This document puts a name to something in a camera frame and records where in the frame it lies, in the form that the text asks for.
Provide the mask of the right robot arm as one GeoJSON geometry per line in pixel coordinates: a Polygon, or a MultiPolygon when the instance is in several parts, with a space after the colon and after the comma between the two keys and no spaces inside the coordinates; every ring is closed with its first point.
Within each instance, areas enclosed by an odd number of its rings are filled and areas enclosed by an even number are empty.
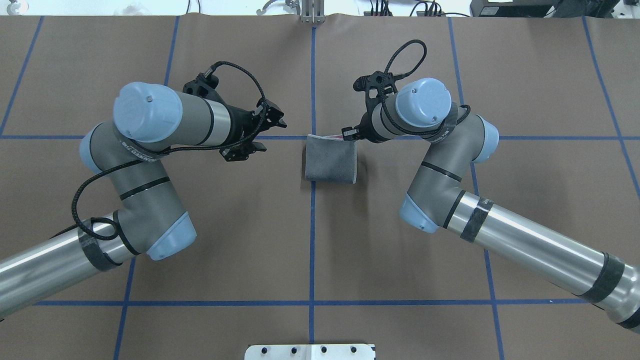
{"type": "Polygon", "coordinates": [[[639,332],[639,267],[509,210],[463,181],[499,146],[498,128],[470,105],[458,104],[441,80],[426,77],[399,88],[401,74],[356,78],[365,94],[361,123],[344,127],[345,141],[383,143],[416,136],[428,143],[398,210],[420,231],[447,230],[605,312],[639,332]]]}

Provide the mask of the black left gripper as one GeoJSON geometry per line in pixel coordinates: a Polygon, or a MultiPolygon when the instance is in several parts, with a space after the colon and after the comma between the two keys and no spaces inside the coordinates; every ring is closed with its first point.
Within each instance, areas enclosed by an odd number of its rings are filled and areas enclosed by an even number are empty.
{"type": "Polygon", "coordinates": [[[255,138],[272,127],[287,128],[284,112],[270,100],[262,121],[262,104],[258,103],[253,111],[247,111],[232,105],[227,107],[230,113],[231,128],[229,137],[222,144],[220,155],[227,162],[246,161],[256,152],[266,152],[266,146],[256,142],[255,138]]]}

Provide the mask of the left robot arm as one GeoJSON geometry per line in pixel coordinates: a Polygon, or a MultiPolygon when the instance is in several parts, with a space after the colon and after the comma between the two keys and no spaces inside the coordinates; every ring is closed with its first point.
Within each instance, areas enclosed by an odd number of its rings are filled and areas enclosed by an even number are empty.
{"type": "Polygon", "coordinates": [[[160,84],[126,84],[114,101],[113,119],[83,137],[78,152],[94,173],[112,182],[122,208],[80,219],[49,240],[1,262],[1,317],[108,272],[138,255],[158,261],[187,248],[197,233],[162,158],[179,151],[218,150],[227,162],[266,150],[255,137],[285,128],[284,113],[261,95],[256,108],[227,104],[218,79],[199,75],[182,91],[160,84]]]}

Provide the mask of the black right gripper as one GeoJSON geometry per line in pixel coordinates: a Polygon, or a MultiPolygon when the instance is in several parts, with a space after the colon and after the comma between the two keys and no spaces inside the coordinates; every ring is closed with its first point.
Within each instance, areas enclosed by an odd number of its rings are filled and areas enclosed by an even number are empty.
{"type": "Polygon", "coordinates": [[[372,123],[372,116],[366,112],[362,115],[358,125],[341,129],[343,141],[376,141],[376,132],[372,123]]]}

